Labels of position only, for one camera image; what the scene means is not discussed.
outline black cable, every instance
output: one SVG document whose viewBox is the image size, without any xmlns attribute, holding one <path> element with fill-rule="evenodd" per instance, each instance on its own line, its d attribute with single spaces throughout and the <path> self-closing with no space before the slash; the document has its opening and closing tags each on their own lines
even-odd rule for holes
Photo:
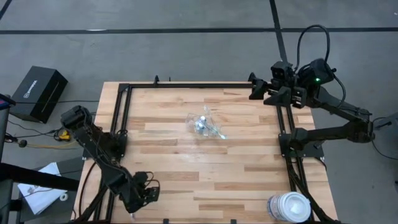
<svg viewBox="0 0 398 224">
<path fill-rule="evenodd" d="M 148 185 L 154 180 L 155 178 L 155 174 L 153 172 L 146 172 L 147 174 L 152 174 L 152 177 L 150 178 L 150 180 L 148 180 L 148 184 L 145 185 L 145 187 L 148 187 Z"/>
<path fill-rule="evenodd" d="M 56 141 L 60 141 L 60 136 L 59 136 L 60 130 L 61 130 L 61 129 L 58 129 L 56 132 L 54 132 L 53 138 L 54 138 L 54 140 L 56 140 Z"/>
<path fill-rule="evenodd" d="M 335 80 L 339 83 L 339 85 L 341 86 L 341 90 L 343 90 L 343 97 L 341 98 L 340 103 L 337 106 L 337 108 L 340 108 L 340 106 L 342 106 L 342 104 L 346 100 L 346 88 L 344 87 L 343 83 L 340 81 L 339 78 L 337 78 L 337 76 L 335 74 L 333 74 L 333 76 L 334 76 Z"/>
<path fill-rule="evenodd" d="M 29 194 L 29 195 L 26 195 L 26 196 L 22 196 L 22 197 L 20 197 L 20 198 L 17 198 L 16 200 L 20 200 L 20 199 L 22 199 L 22 198 L 26 198 L 26 197 L 28 197 L 28 196 L 31 196 L 32 194 L 36 194 L 36 193 L 39 193 L 39 192 L 47 192 L 47 191 L 50 191 L 50 190 L 54 190 L 54 189 L 38 190 L 38 191 L 33 192 L 33 193 Z M 5 206 L 9 205 L 10 203 L 11 203 L 11 202 L 5 204 L 3 207 L 0 208 L 0 210 L 2 210 Z"/>
<path fill-rule="evenodd" d="M 16 102 L 17 104 L 46 104 L 46 103 L 74 103 L 74 102 L 87 102 L 97 103 L 99 100 L 64 100 L 64 101 L 50 101 L 50 102 Z"/>
<path fill-rule="evenodd" d="M 29 135 L 29 136 L 16 136 L 15 138 L 31 138 L 31 137 L 37 137 L 37 136 L 42 136 L 42 135 L 46 135 L 46 136 L 48 136 L 48 137 L 53 137 L 53 136 L 49 136 L 48 134 L 55 133 L 55 132 L 57 132 L 59 129 L 60 129 L 60 128 L 51 130 L 51 131 L 46 132 L 46 133 L 33 134 L 33 135 Z"/>
<path fill-rule="evenodd" d="M 330 53 L 330 34 L 329 31 L 326 29 L 326 27 L 324 27 L 323 25 L 319 25 L 319 24 L 315 24 L 312 26 L 309 26 L 307 28 L 305 28 L 303 30 L 303 32 L 301 32 L 300 37 L 298 38 L 298 43 L 297 43 L 297 63 L 296 63 L 296 67 L 294 68 L 294 72 L 297 71 L 297 69 L 299 68 L 300 65 L 300 45 L 301 45 L 301 40 L 303 35 L 312 28 L 321 28 L 321 30 L 324 31 L 325 35 L 326 35 L 326 55 L 325 55 L 325 66 L 327 66 L 327 62 L 329 59 L 329 53 Z M 308 65 L 304 65 L 300 70 L 299 73 L 304 70 L 305 68 L 307 68 L 309 66 Z M 335 78 L 335 80 L 338 82 L 338 84 L 341 86 L 341 89 L 343 90 L 343 97 L 341 98 L 341 101 L 339 103 L 339 105 L 337 106 L 337 108 L 340 108 L 340 106 L 344 103 L 345 99 L 346 99 L 346 88 L 344 87 L 344 84 L 340 81 L 339 78 L 337 78 L 337 76 L 335 74 L 333 74 L 333 77 Z"/>
<path fill-rule="evenodd" d="M 80 148 L 54 148 L 54 147 L 35 147 L 35 146 L 25 146 L 25 147 L 31 147 L 34 149 L 56 149 L 56 150 L 76 150 Z"/>
<path fill-rule="evenodd" d="M 86 187 L 86 184 L 87 184 L 88 176 L 90 176 L 91 171 L 93 170 L 95 164 L 96 163 L 94 162 L 93 165 L 91 165 L 90 169 L 87 172 L 85 181 L 83 182 L 83 186 L 81 187 L 80 198 L 79 198 L 79 210 L 78 210 L 79 211 L 79 217 L 81 216 L 81 203 L 82 203 L 82 200 L 83 200 L 83 194 L 84 194 L 85 187 Z"/>
<path fill-rule="evenodd" d="M 73 211 L 73 220 L 75 220 L 76 219 L 76 211 L 74 208 L 72 208 L 72 211 Z"/>
<path fill-rule="evenodd" d="M 13 137 L 11 134 L 6 133 L 4 137 L 4 142 L 6 143 L 13 143 L 18 142 L 18 138 Z"/>
<path fill-rule="evenodd" d="M 25 130 L 27 130 L 27 131 L 35 131 L 35 132 L 39 133 L 40 135 L 47 135 L 47 134 L 48 134 L 48 133 L 41 133 L 40 131 L 38 131 L 38 130 L 36 130 L 36 129 L 25 128 L 25 127 L 23 127 L 22 125 L 16 124 L 16 123 L 14 123 L 14 122 L 12 122 L 12 121 L 10 121 L 10 120 L 8 120 L 8 122 L 10 122 L 11 124 L 16 125 L 16 126 L 22 128 L 22 129 L 25 129 Z"/>
<path fill-rule="evenodd" d="M 326 166 L 326 164 L 325 164 L 325 162 L 321 159 L 321 158 L 319 158 L 319 157 L 314 157 L 316 160 L 318 160 L 320 163 L 322 163 L 322 165 L 325 167 L 325 170 L 327 171 L 328 170 L 328 167 Z"/>
<path fill-rule="evenodd" d="M 299 68 L 300 65 L 300 44 L 301 44 L 301 39 L 303 37 L 303 35 L 309 30 L 312 29 L 314 27 L 317 28 L 321 28 L 325 34 L 326 34 L 326 55 L 325 55 L 325 63 L 327 63 L 328 58 L 329 58 L 329 52 L 330 52 L 330 35 L 328 30 L 326 29 L 326 27 L 324 27 L 323 25 L 319 25 L 319 24 L 315 24 L 312 26 L 309 26 L 307 28 L 305 28 L 303 30 L 303 32 L 301 32 L 300 37 L 298 38 L 298 43 L 297 43 L 297 63 L 296 63 L 296 67 L 294 68 L 294 72 L 297 71 L 297 69 Z"/>
<path fill-rule="evenodd" d="M 74 171 L 62 172 L 62 173 L 54 174 L 54 175 L 69 174 L 69 173 L 72 173 L 72 172 L 79 172 L 79 171 L 81 171 L 81 170 L 74 170 Z M 31 196 L 32 194 L 36 194 L 36 193 L 39 193 L 39 192 L 48 192 L 48 191 L 50 191 L 50 190 L 53 190 L 53 189 L 38 190 L 38 191 L 33 192 L 33 193 L 29 194 L 29 195 L 19 197 L 19 198 L 17 198 L 16 200 L 20 200 L 20 199 L 26 198 L 26 197 L 28 197 L 28 196 Z M 11 203 L 11 202 L 9 202 L 9 203 L 3 205 L 3 206 L 0 208 L 0 210 L 2 210 L 5 206 L 9 205 L 10 203 Z"/>
<path fill-rule="evenodd" d="M 372 123 L 374 123 L 375 121 L 377 121 L 377 120 L 379 120 L 379 119 L 383 119 L 383 118 L 386 118 L 386 117 L 374 118 L 373 121 L 372 121 Z M 386 155 L 384 155 L 383 153 L 381 153 L 380 150 L 376 147 L 376 144 L 374 143 L 374 139 L 372 139 L 372 145 L 373 145 L 373 148 L 374 148 L 381 156 L 383 156 L 383 157 L 385 157 L 385 158 L 388 158 L 388 159 L 398 160 L 398 158 L 386 156 Z"/>
</svg>

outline yellow cable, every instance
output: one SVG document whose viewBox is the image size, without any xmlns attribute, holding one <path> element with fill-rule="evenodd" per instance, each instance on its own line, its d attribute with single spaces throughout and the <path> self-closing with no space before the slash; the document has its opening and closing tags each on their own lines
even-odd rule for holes
<svg viewBox="0 0 398 224">
<path fill-rule="evenodd" d="M 74 140 L 71 143 L 61 145 L 61 146 L 47 146 L 47 145 L 36 145 L 36 144 L 28 144 L 26 146 L 42 147 L 42 148 L 56 148 L 56 149 L 58 149 L 58 148 L 63 148 L 63 147 L 66 147 L 66 146 L 70 146 L 70 145 L 75 144 L 75 143 L 76 143 L 76 140 Z"/>
</svg>

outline white paper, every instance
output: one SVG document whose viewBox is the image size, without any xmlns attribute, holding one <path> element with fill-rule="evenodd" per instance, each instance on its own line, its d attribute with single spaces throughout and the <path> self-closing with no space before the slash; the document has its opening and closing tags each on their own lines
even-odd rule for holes
<svg viewBox="0 0 398 224">
<path fill-rule="evenodd" d="M 56 162 L 52 162 L 39 172 L 45 172 L 48 174 L 56 174 L 61 176 L 58 170 Z M 50 206 L 56 199 L 58 199 L 62 194 L 67 192 L 66 190 L 52 189 L 40 186 L 34 186 L 30 184 L 18 184 L 19 190 L 25 197 L 26 202 L 32 209 L 33 214 L 37 215 L 43 212 L 48 206 Z"/>
</svg>

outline lid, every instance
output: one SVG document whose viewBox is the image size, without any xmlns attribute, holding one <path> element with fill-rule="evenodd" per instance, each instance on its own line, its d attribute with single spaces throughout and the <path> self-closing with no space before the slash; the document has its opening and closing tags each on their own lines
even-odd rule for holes
<svg viewBox="0 0 398 224">
<path fill-rule="evenodd" d="M 282 200 L 282 213 L 287 221 L 300 223 L 306 221 L 311 215 L 310 201 L 304 195 L 291 192 L 284 195 Z"/>
</svg>

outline clear plastic bag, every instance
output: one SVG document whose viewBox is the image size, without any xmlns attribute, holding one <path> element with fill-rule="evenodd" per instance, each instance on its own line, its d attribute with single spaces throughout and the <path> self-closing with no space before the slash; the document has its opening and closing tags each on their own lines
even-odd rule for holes
<svg viewBox="0 0 398 224">
<path fill-rule="evenodd" d="M 221 126 L 217 126 L 211 117 L 210 109 L 205 105 L 205 115 L 190 113 L 185 120 L 189 131 L 200 134 L 204 137 L 227 139 L 221 133 Z"/>
</svg>

